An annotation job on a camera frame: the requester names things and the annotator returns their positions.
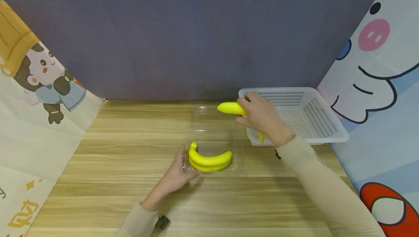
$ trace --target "cartoon poster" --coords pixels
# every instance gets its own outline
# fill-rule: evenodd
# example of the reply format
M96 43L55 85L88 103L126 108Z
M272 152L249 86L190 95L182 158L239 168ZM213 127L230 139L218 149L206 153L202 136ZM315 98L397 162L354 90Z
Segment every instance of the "cartoon poster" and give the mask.
M23 236L104 100L0 0L0 237Z
M318 90L350 139L332 148L388 237L419 236L419 0L375 0Z

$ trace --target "basket mesh side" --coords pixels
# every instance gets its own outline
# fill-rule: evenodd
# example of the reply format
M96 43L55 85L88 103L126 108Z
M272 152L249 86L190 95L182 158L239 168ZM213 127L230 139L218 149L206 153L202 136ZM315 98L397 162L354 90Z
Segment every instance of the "basket mesh side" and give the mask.
M319 137L328 138L338 132L317 98L312 99L303 110Z
M304 92L258 92L274 103L276 107L297 107L300 105Z
M279 116L281 116L284 124L292 129L295 135L301 138L314 138L316 134L312 134L304 122L303 116L300 110L278 110ZM255 138L259 138L259 133L252 130L252 135Z

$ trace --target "gray backdrop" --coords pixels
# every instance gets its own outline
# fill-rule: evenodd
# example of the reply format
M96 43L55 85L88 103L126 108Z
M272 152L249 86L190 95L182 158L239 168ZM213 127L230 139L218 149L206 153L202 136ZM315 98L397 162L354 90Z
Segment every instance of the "gray backdrop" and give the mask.
M317 87L374 0L5 0L91 92L237 97Z

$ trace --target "wooden table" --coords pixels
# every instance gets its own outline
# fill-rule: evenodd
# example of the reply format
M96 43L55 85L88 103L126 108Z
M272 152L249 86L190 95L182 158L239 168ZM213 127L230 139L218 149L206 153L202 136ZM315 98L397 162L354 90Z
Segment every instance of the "wooden table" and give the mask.
M217 104L108 101L27 237L112 237L185 143L191 108ZM152 236L330 236L322 215L273 147L252 147L244 128L240 133L246 174L204 175L173 193L160 210L171 224ZM350 185L330 147L314 148Z

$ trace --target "long sleeve shirt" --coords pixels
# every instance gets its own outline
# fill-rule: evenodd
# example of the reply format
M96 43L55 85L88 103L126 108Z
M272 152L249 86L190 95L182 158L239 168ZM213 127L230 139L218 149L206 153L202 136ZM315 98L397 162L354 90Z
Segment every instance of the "long sleeve shirt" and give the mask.
M307 195L322 212L334 237L385 237L375 218L358 196L325 166L312 147L295 137L276 149L297 175ZM140 203L129 213L115 237L149 237L158 220Z

